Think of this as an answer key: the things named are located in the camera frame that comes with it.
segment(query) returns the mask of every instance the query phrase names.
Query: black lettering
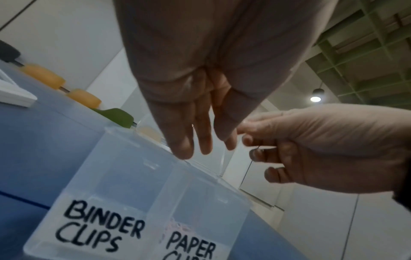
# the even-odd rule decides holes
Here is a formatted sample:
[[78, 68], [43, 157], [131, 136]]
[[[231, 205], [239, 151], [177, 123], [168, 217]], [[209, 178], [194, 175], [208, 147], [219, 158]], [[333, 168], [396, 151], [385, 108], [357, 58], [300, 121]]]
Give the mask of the black lettering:
[[178, 254], [177, 251], [170, 252], [166, 254], [166, 256], [164, 256], [163, 260], [166, 260], [170, 255], [177, 255], [177, 254]]
[[64, 226], [62, 226], [61, 228], [59, 228], [57, 231], [56, 231], [56, 238], [57, 238], [57, 240], [59, 240], [60, 242], [63, 242], [63, 243], [68, 243], [68, 242], [70, 242], [70, 240], [68, 240], [68, 239], [65, 239], [65, 238], [63, 238], [62, 236], [61, 236], [61, 232], [63, 231], [63, 230], [65, 230], [67, 227], [69, 227], [69, 226], [76, 226], [76, 227], [79, 227], [80, 226], [80, 224], [78, 224], [78, 223], [76, 223], [76, 222], [69, 222], [69, 223], [67, 223], [67, 224], [65, 224]]
[[182, 247], [184, 252], [187, 251], [187, 235], [184, 235], [184, 237], [180, 240], [180, 242], [176, 245], [175, 250], [177, 250], [179, 247]]
[[93, 240], [93, 237], [95, 236], [96, 233], [97, 233], [97, 230], [95, 230], [95, 229], [91, 232], [89, 238], [87, 238], [87, 240], [85, 242], [86, 245], [90, 244], [91, 240]]
[[198, 238], [196, 238], [195, 236], [193, 236], [193, 237], [191, 238], [190, 244], [188, 245], [187, 253], [189, 253], [190, 250], [191, 250], [193, 247], [198, 246], [199, 242], [200, 242], [200, 241], [198, 240]]
[[103, 230], [100, 233], [98, 233], [97, 237], [95, 238], [94, 244], [92, 248], [96, 248], [99, 242], [107, 242], [110, 240], [111, 234], [107, 230]]
[[169, 239], [168, 242], [167, 242], [166, 249], [168, 249], [168, 248], [170, 247], [170, 244], [171, 244], [171, 243], [175, 243], [175, 242], [179, 241], [180, 238], [181, 238], [181, 233], [178, 232], [178, 231], [174, 231], [174, 232], [171, 234], [171, 237], [170, 237], [170, 239]]
[[[114, 218], [116, 218], [116, 223], [115, 224], [112, 223]], [[120, 225], [120, 223], [121, 223], [120, 214], [113, 212], [111, 214], [110, 218], [107, 221], [106, 228], [107, 229], [116, 229]]]
[[87, 213], [87, 215], [84, 217], [84, 219], [83, 219], [83, 220], [84, 220], [84, 222], [86, 222], [86, 223], [87, 223], [87, 221], [89, 220], [89, 218], [90, 218], [91, 214], [93, 214], [94, 210], [95, 210], [95, 207], [94, 207], [94, 206], [92, 206], [92, 207], [90, 208], [89, 212]]
[[110, 245], [111, 245], [113, 248], [107, 248], [107, 249], [106, 249], [107, 252], [113, 253], [113, 252], [116, 252], [116, 251], [119, 249], [119, 245], [116, 244], [116, 241], [117, 241], [117, 240], [122, 240], [122, 238], [121, 238], [120, 236], [116, 236], [115, 238], [113, 238], [113, 239], [110, 241]]
[[136, 237], [138, 239], [141, 238], [141, 234], [140, 232], [144, 229], [146, 223], [144, 222], [144, 220], [137, 220], [136, 224], [134, 224], [134, 228], [130, 234], [131, 237], [134, 237], [134, 235], [136, 235]]
[[133, 224], [132, 224], [132, 223], [129, 223], [129, 221], [133, 222], [133, 221], [134, 221], [134, 218], [132, 218], [132, 217], [125, 217], [125, 218], [124, 218], [123, 223], [121, 224], [121, 226], [120, 226], [120, 228], [119, 228], [119, 231], [120, 231], [121, 233], [127, 234], [127, 233], [128, 233], [128, 230], [127, 230], [127, 229], [124, 229], [124, 227], [132, 227], [132, 226], [133, 226]]
[[84, 224], [80, 230], [77, 231], [76, 236], [73, 238], [73, 240], [71, 241], [72, 244], [74, 245], [78, 245], [78, 246], [83, 246], [84, 243], [78, 241], [78, 239], [80, 238], [81, 234], [83, 234], [83, 231], [87, 228], [87, 224]]
[[[68, 219], [82, 219], [85, 216], [84, 210], [87, 207], [87, 202], [84, 200], [73, 200], [73, 202], [70, 204], [66, 212], [64, 212], [63, 216], [65, 216]], [[79, 213], [79, 215], [71, 215], [72, 211], [76, 211]]]
[[196, 256], [198, 256], [198, 257], [204, 257], [203, 254], [200, 254], [200, 251], [206, 249], [205, 247], [203, 247], [203, 244], [206, 245], [206, 244], [208, 244], [208, 242], [205, 241], [205, 240], [201, 240], [200, 245], [198, 246], [197, 251], [196, 251]]
[[106, 224], [106, 220], [108, 215], [110, 214], [110, 210], [106, 211], [103, 214], [103, 209], [102, 208], [98, 208], [95, 212], [94, 215], [91, 217], [90, 219], [90, 223], [94, 223], [95, 218], [98, 217], [98, 224], [101, 226], [104, 226]]
[[210, 244], [207, 247], [207, 250], [205, 251], [204, 258], [207, 258], [207, 255], [210, 254], [210, 260], [213, 257], [213, 251], [215, 250], [215, 244], [210, 242]]

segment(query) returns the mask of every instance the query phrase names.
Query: ceiling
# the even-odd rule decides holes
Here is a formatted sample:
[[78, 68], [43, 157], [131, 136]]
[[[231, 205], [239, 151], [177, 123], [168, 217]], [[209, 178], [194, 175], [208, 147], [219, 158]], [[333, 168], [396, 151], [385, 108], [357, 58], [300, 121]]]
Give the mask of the ceiling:
[[411, 1], [342, 0], [293, 78], [267, 99], [280, 110], [322, 103], [411, 109]]

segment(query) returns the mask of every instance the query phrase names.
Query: green object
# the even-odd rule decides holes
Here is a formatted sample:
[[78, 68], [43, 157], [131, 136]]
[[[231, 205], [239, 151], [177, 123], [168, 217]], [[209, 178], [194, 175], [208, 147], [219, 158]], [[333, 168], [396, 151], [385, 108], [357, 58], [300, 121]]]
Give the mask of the green object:
[[125, 128], [130, 128], [134, 122], [134, 117], [132, 117], [129, 113], [119, 108], [112, 108], [107, 110], [91, 108], [91, 110], [94, 110], [100, 115], [110, 119], [111, 121]]

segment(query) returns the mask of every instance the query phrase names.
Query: ceiling light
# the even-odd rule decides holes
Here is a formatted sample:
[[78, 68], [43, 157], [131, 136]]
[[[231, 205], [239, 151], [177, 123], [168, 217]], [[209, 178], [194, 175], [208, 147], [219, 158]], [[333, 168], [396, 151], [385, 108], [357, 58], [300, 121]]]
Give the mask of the ceiling light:
[[313, 90], [313, 95], [311, 96], [310, 100], [312, 102], [320, 102], [323, 97], [324, 97], [324, 90], [321, 88], [318, 88], [318, 89]]

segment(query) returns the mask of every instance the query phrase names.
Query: blue tabletop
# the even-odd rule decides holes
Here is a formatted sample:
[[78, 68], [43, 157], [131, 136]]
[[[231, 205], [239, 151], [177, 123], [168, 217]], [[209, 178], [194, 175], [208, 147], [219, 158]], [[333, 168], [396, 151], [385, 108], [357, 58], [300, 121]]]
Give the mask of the blue tabletop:
[[[0, 103], [0, 259], [12, 260], [114, 123], [14, 67], [0, 69], [38, 98], [30, 108]], [[306, 258], [250, 212], [229, 260], [259, 259]]]

